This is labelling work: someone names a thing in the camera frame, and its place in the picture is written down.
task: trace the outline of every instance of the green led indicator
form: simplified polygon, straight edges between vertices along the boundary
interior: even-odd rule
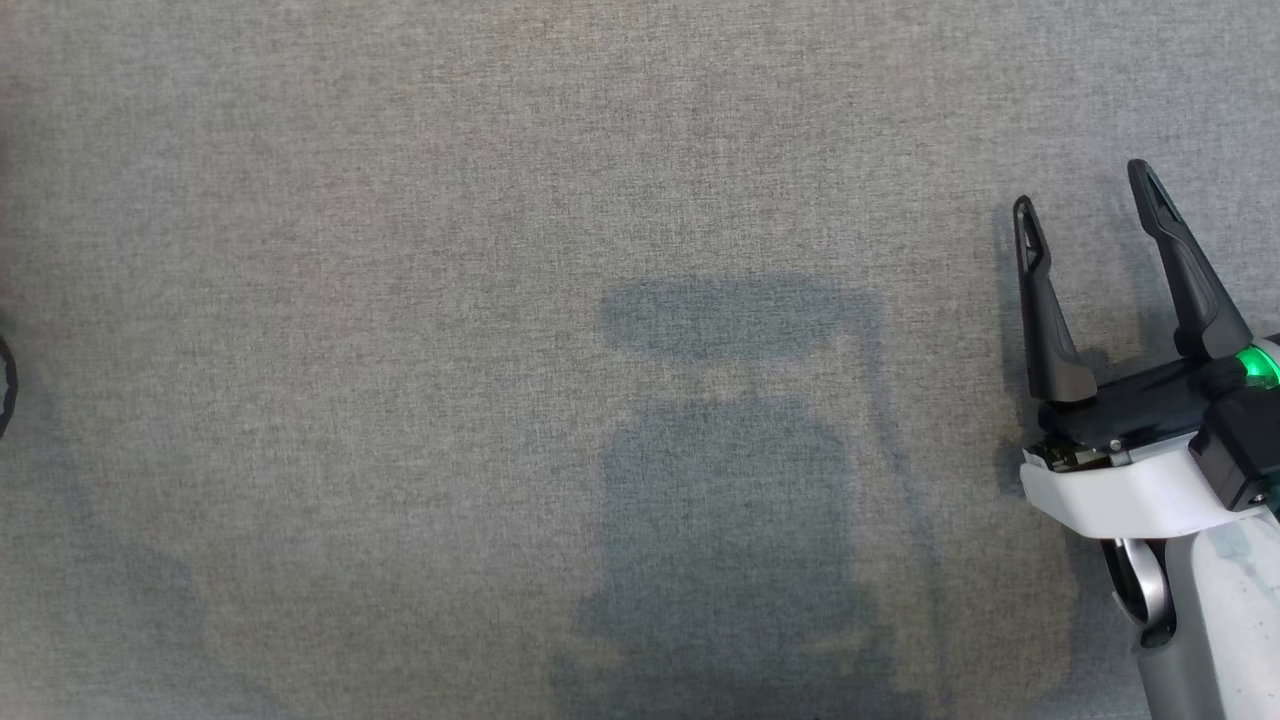
[[[1271,359],[1261,347],[1249,346],[1236,354],[1240,363],[1244,363],[1244,372],[1249,374],[1249,384],[1261,384],[1267,388],[1280,386],[1280,365]]]

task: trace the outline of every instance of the robotic arm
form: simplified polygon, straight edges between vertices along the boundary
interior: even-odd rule
[[[1100,541],[1138,628],[1153,720],[1280,717],[1280,336],[1253,336],[1146,161],[1129,161],[1129,183],[1169,278],[1181,357],[1098,386],[1020,197],[1027,375],[1044,433],[1023,451],[1023,487]]]

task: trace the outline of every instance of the gray fabric surface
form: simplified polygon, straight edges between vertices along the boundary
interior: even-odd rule
[[[1009,208],[1280,329],[1280,9],[0,3],[0,715],[1137,719]]]

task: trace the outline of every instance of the gray tablecloth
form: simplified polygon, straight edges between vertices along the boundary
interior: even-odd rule
[[[1263,0],[0,3],[0,715],[1138,719],[1010,206],[1280,329]]]

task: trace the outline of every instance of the green light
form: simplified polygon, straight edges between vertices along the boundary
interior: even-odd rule
[[[1249,346],[1236,354],[1240,363],[1244,363],[1244,372],[1249,374],[1249,384],[1261,384],[1267,388],[1280,386],[1280,365],[1260,347]]]

